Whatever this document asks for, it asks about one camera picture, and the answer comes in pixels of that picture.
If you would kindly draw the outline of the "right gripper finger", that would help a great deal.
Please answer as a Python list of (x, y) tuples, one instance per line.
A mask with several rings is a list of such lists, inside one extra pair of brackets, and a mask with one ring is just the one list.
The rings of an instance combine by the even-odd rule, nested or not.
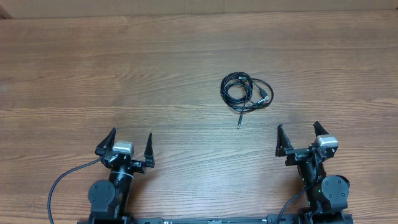
[(313, 127), (316, 136), (329, 134), (329, 132), (318, 121), (314, 122)]
[(278, 125), (278, 127), (277, 127), (277, 145), (276, 145), (276, 149), (275, 149), (275, 155), (277, 157), (286, 156), (286, 152), (290, 151), (292, 149), (293, 149), (293, 147), (283, 129), (283, 125), (282, 124)]

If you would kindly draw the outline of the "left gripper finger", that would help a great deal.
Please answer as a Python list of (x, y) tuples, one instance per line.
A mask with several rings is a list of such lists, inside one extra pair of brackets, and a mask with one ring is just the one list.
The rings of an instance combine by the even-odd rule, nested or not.
[(95, 154), (97, 156), (103, 156), (108, 151), (111, 151), (114, 146), (114, 140), (116, 137), (116, 128), (113, 128), (109, 134), (97, 145)]
[(155, 167), (155, 159), (154, 159), (154, 152), (152, 146), (152, 133), (149, 133), (149, 137), (146, 144), (146, 149), (144, 151), (145, 157), (145, 166), (154, 168)]

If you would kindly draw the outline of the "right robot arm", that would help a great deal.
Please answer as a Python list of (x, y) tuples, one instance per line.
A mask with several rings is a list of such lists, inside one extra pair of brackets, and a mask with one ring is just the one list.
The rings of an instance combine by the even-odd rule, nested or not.
[[(277, 223), (282, 220), (293, 223), (353, 223), (348, 208), (349, 180), (342, 175), (327, 175), (323, 162), (334, 157), (338, 149), (337, 138), (317, 121), (313, 124), (316, 138), (307, 148), (294, 148), (283, 125), (277, 127), (275, 155), (285, 157), (286, 166), (296, 166), (304, 189), (293, 196), (281, 209)], [(296, 215), (285, 215), (287, 207), (302, 194), (307, 196), (308, 207)]]

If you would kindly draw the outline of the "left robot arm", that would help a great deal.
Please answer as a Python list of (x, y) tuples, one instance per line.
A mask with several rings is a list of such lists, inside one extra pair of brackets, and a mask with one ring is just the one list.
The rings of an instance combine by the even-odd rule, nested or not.
[(97, 145), (95, 154), (110, 170), (108, 179), (98, 180), (88, 191), (91, 203), (90, 223), (135, 223), (125, 212), (135, 173), (143, 174), (155, 167), (152, 135), (147, 140), (144, 161), (134, 160), (133, 143), (116, 140), (116, 128)]

